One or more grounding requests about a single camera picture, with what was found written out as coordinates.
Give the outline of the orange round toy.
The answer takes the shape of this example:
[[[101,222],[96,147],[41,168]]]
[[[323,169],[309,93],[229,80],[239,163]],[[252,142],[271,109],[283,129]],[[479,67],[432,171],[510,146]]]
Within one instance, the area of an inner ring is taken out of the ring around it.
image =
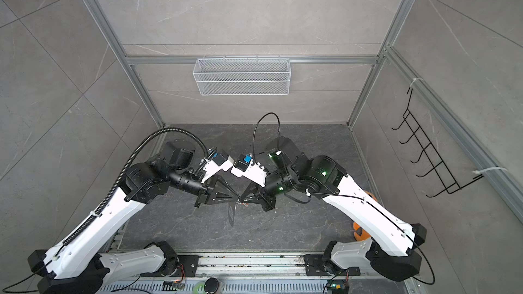
[[[371,235],[363,229],[361,226],[359,226],[358,223],[353,222],[353,228],[354,228],[354,238],[356,241],[361,242],[365,241],[369,238],[371,238]]]

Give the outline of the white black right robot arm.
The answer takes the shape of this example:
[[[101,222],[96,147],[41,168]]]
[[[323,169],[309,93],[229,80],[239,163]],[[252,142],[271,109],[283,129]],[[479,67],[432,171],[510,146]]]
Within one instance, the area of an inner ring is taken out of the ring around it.
[[[320,263],[327,272],[371,269],[396,282],[419,274],[426,228],[394,216],[334,159],[325,155],[309,159],[293,141],[280,137],[266,146],[260,159],[241,155],[231,172],[251,182],[242,202],[270,211],[278,196],[297,191],[335,207],[367,232],[364,240],[330,242]]]

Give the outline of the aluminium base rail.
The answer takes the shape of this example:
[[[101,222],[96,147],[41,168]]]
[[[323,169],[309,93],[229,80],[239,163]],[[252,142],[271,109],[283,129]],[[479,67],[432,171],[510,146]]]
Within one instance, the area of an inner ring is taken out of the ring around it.
[[[196,253],[185,276],[131,276],[106,285],[101,293],[203,293],[206,281],[218,281],[215,293],[424,293],[412,280],[394,282],[370,270],[333,276],[313,268],[305,253]]]

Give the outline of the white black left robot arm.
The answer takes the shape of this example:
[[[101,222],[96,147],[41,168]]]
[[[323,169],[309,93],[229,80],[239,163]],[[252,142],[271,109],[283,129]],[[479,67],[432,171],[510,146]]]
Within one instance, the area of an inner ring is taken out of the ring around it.
[[[103,286],[139,274],[171,276],[180,272],[177,253],[167,242],[153,242],[127,253],[101,253],[102,246],[129,220],[169,188],[197,197],[197,204],[236,201],[237,193],[219,176],[234,160],[213,150],[203,160],[204,174],[191,170],[195,147],[184,140],[163,145],[159,154],[136,163],[107,204],[100,204],[60,244],[36,250],[28,258],[31,271],[41,276],[40,293],[96,293]]]

